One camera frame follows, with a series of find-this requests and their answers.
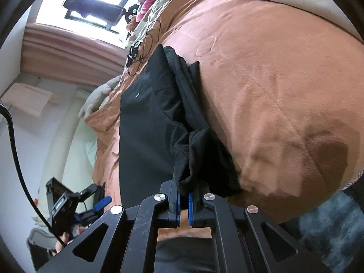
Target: curtain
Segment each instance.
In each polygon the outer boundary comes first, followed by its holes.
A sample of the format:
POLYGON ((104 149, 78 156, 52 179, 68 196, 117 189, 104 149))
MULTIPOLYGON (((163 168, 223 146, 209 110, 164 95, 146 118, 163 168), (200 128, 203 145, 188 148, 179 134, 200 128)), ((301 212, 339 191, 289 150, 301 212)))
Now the curtain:
POLYGON ((42 78, 100 86, 121 75, 124 49, 40 23, 25 27, 20 70, 42 78))

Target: metal screw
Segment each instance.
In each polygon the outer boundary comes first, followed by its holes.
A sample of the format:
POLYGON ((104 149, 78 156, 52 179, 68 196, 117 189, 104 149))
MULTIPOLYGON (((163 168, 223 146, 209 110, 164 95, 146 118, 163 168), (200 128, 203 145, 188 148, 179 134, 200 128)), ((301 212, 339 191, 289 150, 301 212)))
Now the metal screw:
POLYGON ((215 195, 212 193, 206 193, 204 196, 205 200, 211 201, 215 199, 215 195))
POLYGON ((249 205, 246 210, 249 213, 257 213, 259 211, 259 208, 257 208, 255 205, 249 205))
POLYGON ((120 205, 114 205, 110 208, 112 214, 119 214, 123 212, 123 207, 120 205))
POLYGON ((162 194, 162 193, 158 193, 158 194, 154 195, 154 199, 157 200, 157 201, 162 201, 165 198, 166 198, 165 194, 162 194))

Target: stuffed toy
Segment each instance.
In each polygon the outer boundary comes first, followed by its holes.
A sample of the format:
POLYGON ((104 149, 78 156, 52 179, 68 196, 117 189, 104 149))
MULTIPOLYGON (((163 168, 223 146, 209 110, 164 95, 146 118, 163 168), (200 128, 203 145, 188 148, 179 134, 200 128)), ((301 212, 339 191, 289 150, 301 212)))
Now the stuffed toy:
POLYGON ((101 106, 104 99, 110 94, 110 92, 116 87, 121 79, 121 75, 107 81, 105 84, 97 87, 87 98, 85 104, 78 113, 78 117, 87 118, 93 112, 96 112, 101 106))
POLYGON ((134 32, 135 28, 138 26, 139 23, 137 23, 137 16, 133 15, 131 17, 130 23, 126 26, 126 30, 131 34, 134 32))

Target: electrical wire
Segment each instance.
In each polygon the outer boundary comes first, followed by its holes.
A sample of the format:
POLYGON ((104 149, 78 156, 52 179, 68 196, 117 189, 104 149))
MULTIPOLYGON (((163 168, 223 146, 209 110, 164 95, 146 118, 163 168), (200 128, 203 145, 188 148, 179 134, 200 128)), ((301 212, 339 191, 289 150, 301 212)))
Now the electrical wire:
POLYGON ((144 38, 143 38, 143 40, 142 41, 138 41, 138 42, 135 42, 134 44, 133 44, 133 46, 135 46, 136 45, 136 43, 140 43, 140 42, 142 42, 143 43, 143 49, 141 50, 142 51, 142 54, 141 54, 141 56, 139 56, 139 58, 136 60, 136 61, 134 61, 130 66, 129 66, 129 68, 128 68, 128 75, 129 76, 131 76, 131 77, 134 77, 135 75, 136 75, 136 73, 139 71, 139 68, 140 68, 140 65, 141 64, 144 64, 144 63, 146 63, 147 61, 148 61, 148 59, 149 59, 149 53, 151 52, 151 50, 152 50, 152 48, 153 48, 153 36, 150 34, 150 33, 148 33, 149 31, 150 31, 150 26, 153 24, 153 23, 159 23, 159 30, 158 30, 158 39, 156 40, 156 42, 159 42, 159 38, 160 38, 160 35, 161 35, 161 28, 162 28, 162 24, 161 24, 161 22, 159 21, 159 20, 154 20, 154 21, 152 21, 152 22, 150 22, 149 23, 149 25, 148 25, 148 30, 147 30, 147 32, 145 33, 145 36, 144 36, 144 38), (145 44, 146 44, 146 38, 148 37, 148 36, 150 36, 151 38, 152 38, 152 42, 151 42, 151 44, 150 44, 150 48, 149 48, 149 50, 148 50, 148 52, 146 53, 146 54, 144 54, 144 48, 145 48, 145 44), (139 65, 138 65, 138 68, 135 70, 135 73, 132 75, 131 73, 130 73, 130 67, 134 64, 134 63, 136 63, 136 62, 138 62, 139 61, 139 65))
POLYGON ((61 243, 61 245, 63 247, 66 247, 66 244, 62 241, 62 239, 59 236, 57 236, 57 235, 55 235, 53 233, 52 226, 48 223, 48 221, 46 220, 46 218, 39 211, 38 207, 35 205, 32 197, 29 194, 29 191, 27 189, 27 186, 26 186, 25 181, 24 181, 24 178, 23 178, 23 174, 21 173, 19 159, 18 159, 18 154, 16 152, 13 119, 12 119, 12 117, 11 117, 10 112, 8 111, 8 109, 5 108, 5 106, 3 104, 1 104, 1 103, 0 103, 0 114, 4 116, 4 118, 5 118, 5 120, 6 120, 7 124, 8 124, 11 152, 12 152, 13 159, 14 159, 14 163, 15 163, 16 173, 18 174, 18 178, 19 178, 19 181, 20 181, 20 185, 21 185, 21 187, 23 189, 23 192, 25 193, 25 195, 26 195, 26 197, 27 197, 30 205, 33 207, 33 209, 35 210, 35 212, 37 213, 37 215, 41 218, 41 220, 47 226, 47 228, 49 229, 49 231, 54 235, 54 237, 56 237, 56 239, 59 241, 59 243, 61 243))

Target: black metal frame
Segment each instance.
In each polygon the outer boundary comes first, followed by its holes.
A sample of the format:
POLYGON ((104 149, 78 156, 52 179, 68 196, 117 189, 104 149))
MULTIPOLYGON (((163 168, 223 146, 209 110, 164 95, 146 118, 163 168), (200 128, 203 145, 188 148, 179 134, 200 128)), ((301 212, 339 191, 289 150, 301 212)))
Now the black metal frame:
MULTIPOLYGON (((330 273, 257 207, 231 206, 201 182, 190 200, 192 227, 211 227, 217 273, 330 273)), ((114 206, 38 273, 152 273, 159 228, 179 226, 174 181, 139 206, 114 206)))
POLYGON ((77 236, 76 228, 78 226, 88 226, 94 223, 103 213, 104 207, 111 202, 111 198, 103 198, 92 209, 82 213, 76 213, 79 203, 85 202, 87 198, 95 194, 98 186, 89 185, 81 192, 72 192, 55 178, 50 179, 47 184, 47 203, 49 210, 48 222, 52 227, 50 231, 55 236, 62 236, 64 232, 68 233, 69 240, 77 236))
MULTIPOLYGON (((128 2, 128 0, 121 0, 121 2, 119 3, 119 6, 124 7, 127 2, 128 2)), ((69 20, 74 20, 74 21, 80 21, 82 23, 87 23, 89 25, 96 26, 98 28, 101 28, 101 29, 107 30, 109 32, 112 32, 114 34, 119 34, 119 32, 114 31, 114 30, 111 29, 111 27, 113 27, 113 26, 111 24, 109 24, 109 23, 106 26, 103 26, 103 25, 101 25, 99 23, 94 23, 92 21, 88 21, 85 18, 72 16, 71 13, 72 13, 72 11, 68 10, 66 12, 66 15, 64 16, 64 18, 69 19, 69 20)))

